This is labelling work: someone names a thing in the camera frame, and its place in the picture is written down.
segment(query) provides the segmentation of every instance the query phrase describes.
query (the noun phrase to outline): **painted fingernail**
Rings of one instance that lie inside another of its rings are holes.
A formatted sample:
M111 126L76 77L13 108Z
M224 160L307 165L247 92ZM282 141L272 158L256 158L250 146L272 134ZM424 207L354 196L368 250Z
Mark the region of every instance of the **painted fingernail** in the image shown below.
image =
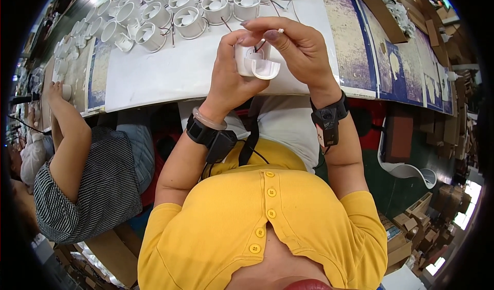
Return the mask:
M270 42L274 42L280 38L280 33L277 30L268 30L264 33L264 38Z

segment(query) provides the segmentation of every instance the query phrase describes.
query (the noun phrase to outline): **translucent bangle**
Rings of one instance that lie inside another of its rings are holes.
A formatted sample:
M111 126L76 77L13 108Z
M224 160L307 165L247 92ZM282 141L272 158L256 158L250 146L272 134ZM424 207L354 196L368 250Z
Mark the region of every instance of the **translucent bangle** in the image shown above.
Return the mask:
M220 124L211 121L207 117L203 116L201 112L199 112L199 108L195 107L192 109L192 115L194 118L199 120L204 126L209 127L214 130L225 130L226 129L226 121L223 120Z

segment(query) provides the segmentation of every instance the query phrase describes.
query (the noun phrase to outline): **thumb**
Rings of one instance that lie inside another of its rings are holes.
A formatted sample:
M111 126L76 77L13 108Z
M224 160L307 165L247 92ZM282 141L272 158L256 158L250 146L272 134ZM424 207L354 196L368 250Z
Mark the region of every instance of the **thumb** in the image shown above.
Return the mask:
M253 97L268 88L268 86L269 80L261 80L260 78L255 78L252 81L246 81L244 83L243 89L247 94L250 95L250 97Z
M290 38L284 33L279 33L277 30L272 29L264 33L264 39L266 39L280 54L287 60L293 58L300 52L297 46L293 44Z

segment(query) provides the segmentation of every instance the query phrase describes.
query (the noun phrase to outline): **yellow fabric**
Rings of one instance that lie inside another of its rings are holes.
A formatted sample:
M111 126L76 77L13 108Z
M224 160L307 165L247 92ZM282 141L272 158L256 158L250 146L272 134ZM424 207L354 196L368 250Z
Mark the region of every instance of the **yellow fabric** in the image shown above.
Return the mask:
M262 262L267 222L294 255L321 263L334 287L379 286L387 237L370 193L338 200L323 180L302 171L297 156L285 159L289 149L274 151L277 143L259 141L265 146L256 150L270 165L259 158L257 165L235 169L236 148L213 168L222 174L198 183L183 207L153 209L139 255L141 289L225 288L233 272Z

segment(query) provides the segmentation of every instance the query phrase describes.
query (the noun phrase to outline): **black strap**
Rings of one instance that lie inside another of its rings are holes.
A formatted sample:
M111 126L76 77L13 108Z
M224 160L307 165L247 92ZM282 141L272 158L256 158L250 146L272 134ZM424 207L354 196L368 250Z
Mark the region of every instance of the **black strap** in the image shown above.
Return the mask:
M253 149L259 140L259 124L257 123L257 116L252 118L252 123L250 125L250 136L244 143L244 147L239 154L239 166L246 165L249 162L250 156L252 156Z

